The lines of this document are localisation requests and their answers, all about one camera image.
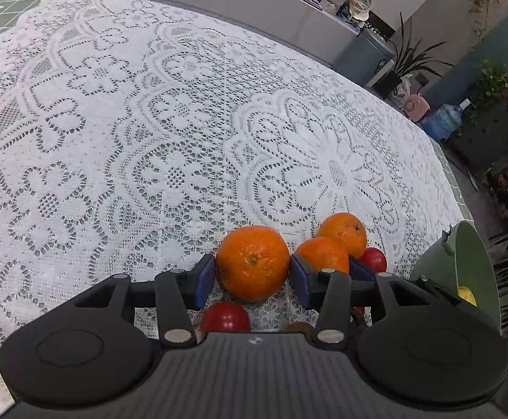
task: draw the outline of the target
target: trash can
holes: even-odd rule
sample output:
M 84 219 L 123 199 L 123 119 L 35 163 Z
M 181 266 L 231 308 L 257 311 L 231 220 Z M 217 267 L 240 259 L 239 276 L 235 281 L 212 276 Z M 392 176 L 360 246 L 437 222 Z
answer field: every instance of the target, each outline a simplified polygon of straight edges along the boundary
M 362 29 L 332 68 L 357 85 L 365 86 L 394 56 L 393 47 L 384 39 L 372 30 Z

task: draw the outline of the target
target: green bowl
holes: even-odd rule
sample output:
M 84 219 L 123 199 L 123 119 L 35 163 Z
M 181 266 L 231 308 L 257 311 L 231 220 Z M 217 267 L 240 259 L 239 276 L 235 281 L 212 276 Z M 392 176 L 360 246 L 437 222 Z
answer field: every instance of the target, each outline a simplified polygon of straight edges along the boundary
M 475 227 L 461 221 L 422 254 L 411 271 L 410 279 L 424 275 L 458 296 L 464 285 L 475 296 L 477 307 L 492 320 L 500 332 L 500 302 L 492 263 Z

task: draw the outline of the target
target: red cherry tomato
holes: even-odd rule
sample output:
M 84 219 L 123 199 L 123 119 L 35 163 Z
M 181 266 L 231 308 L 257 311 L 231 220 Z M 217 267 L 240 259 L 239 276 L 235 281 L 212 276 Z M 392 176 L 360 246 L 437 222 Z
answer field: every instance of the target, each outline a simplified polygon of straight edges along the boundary
M 232 302 L 219 302 L 205 309 L 200 331 L 202 334 L 209 331 L 249 332 L 250 318 L 241 306 Z
M 376 273 L 385 273 L 388 267 L 386 256 L 376 247 L 368 247 L 362 254 L 361 262 Z

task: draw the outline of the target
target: yellow lemon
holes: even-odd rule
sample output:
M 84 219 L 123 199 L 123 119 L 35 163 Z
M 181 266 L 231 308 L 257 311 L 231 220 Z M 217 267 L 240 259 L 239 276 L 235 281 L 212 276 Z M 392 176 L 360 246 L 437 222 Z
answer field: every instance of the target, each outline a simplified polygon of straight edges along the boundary
M 458 287 L 458 296 L 465 301 L 473 304 L 475 307 L 477 306 L 477 301 L 475 301 L 475 296 L 473 296 L 473 293 L 471 290 L 467 287 L 464 287 L 463 285 L 460 285 Z

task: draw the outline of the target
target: lace flower pattern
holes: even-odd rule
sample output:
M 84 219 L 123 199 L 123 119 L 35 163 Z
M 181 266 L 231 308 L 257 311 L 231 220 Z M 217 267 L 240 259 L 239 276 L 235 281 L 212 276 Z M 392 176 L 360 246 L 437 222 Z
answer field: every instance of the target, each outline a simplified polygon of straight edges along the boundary
M 292 251 L 339 211 L 403 276 L 462 219 L 419 128 L 245 29 L 145 0 L 41 0 L 0 35 L 0 345 L 112 274 L 190 269 L 249 224 Z M 287 283 L 246 309 L 255 330 L 317 317 Z M 136 325 L 155 336 L 153 312 Z

